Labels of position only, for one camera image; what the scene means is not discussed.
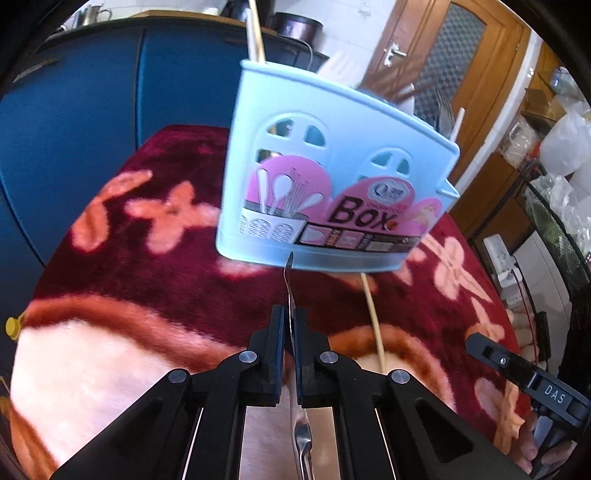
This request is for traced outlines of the person's right hand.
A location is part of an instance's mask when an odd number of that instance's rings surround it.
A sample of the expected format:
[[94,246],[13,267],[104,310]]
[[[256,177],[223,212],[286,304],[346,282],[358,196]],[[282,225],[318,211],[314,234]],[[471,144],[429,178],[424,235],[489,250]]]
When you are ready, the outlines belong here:
[[[534,438],[534,430],[537,424],[538,416],[535,411],[531,411],[520,427],[518,438],[513,441],[508,454],[508,457],[526,474],[531,473],[533,469],[532,462],[538,455],[538,445]],[[541,462],[545,466],[557,468],[568,460],[576,446],[577,444],[572,441],[562,442],[548,451],[542,457]]]

